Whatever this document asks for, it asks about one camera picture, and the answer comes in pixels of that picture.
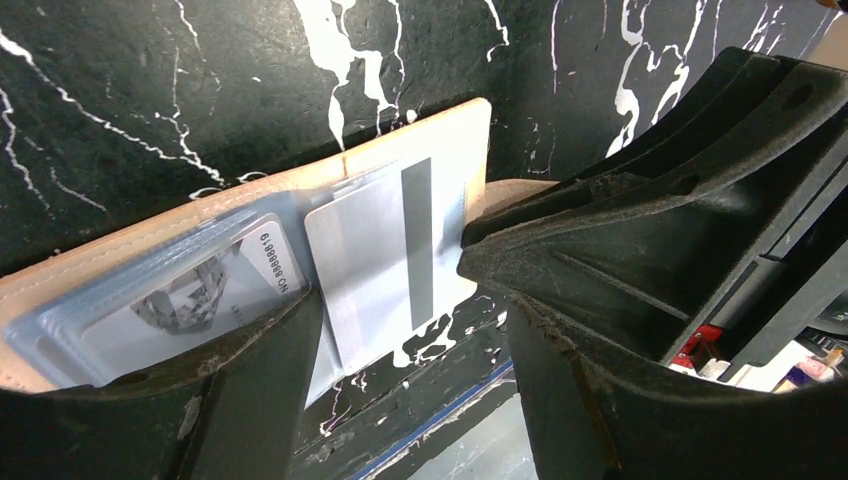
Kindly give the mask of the silver magnetic stripe card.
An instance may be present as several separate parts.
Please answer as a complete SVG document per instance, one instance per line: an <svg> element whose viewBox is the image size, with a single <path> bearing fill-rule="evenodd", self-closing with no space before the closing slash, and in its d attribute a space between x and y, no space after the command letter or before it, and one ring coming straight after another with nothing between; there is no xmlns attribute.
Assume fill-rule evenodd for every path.
<svg viewBox="0 0 848 480"><path fill-rule="evenodd" d="M466 180L434 158L354 179L305 231L344 372L408 340L457 300Z"/></svg>

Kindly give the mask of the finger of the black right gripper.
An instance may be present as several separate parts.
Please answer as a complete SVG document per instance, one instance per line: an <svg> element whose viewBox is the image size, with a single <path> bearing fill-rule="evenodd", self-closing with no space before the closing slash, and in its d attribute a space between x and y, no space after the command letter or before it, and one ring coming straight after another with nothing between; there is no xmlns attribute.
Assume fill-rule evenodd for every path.
<svg viewBox="0 0 848 480"><path fill-rule="evenodd" d="M462 246L459 273L514 304L524 380L763 365L847 302L847 74L728 48L632 144Z"/></svg>

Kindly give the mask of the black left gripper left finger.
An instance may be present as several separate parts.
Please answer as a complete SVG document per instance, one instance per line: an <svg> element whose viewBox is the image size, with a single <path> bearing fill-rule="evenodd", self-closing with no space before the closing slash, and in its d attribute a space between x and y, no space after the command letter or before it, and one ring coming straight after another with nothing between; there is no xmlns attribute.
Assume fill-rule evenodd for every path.
<svg viewBox="0 0 848 480"><path fill-rule="evenodd" d="M102 388L1 395L5 479L282 479L316 361L309 289Z"/></svg>

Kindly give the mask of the white VIP diamond card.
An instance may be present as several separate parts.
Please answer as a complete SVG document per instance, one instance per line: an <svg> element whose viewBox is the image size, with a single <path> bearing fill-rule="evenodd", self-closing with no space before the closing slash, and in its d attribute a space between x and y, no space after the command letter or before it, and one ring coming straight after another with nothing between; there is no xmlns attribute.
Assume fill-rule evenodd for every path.
<svg viewBox="0 0 848 480"><path fill-rule="evenodd" d="M202 262L82 328L86 383L103 386L244 326L304 285L283 226L266 215Z"/></svg>

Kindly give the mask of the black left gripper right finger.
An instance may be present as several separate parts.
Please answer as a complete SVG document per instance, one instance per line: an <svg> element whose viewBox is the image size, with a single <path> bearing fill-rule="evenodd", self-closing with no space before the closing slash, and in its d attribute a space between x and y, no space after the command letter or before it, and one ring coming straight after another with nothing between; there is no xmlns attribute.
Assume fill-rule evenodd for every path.
<svg viewBox="0 0 848 480"><path fill-rule="evenodd" d="M541 479L843 479L847 384L764 394L672 371L531 298L508 340Z"/></svg>

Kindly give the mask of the beige leather card holder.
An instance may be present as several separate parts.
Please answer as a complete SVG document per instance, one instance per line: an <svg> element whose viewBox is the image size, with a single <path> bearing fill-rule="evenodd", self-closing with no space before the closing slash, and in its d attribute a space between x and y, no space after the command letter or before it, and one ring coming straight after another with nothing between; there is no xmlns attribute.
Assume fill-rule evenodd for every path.
<svg viewBox="0 0 848 480"><path fill-rule="evenodd" d="M476 98L327 159L177 207L3 278L2 387L35 394L95 386L85 381L82 328L202 262L266 215L279 218L304 281L283 302L310 287L323 295L305 216L327 204L337 188L364 175L406 161L439 160L467 182L464 227L487 209L539 191L541 184L534 181L486 182L491 116L490 102ZM459 280L456 302L409 339L473 292L471 281ZM309 401L350 376L339 360L326 305L316 362Z"/></svg>

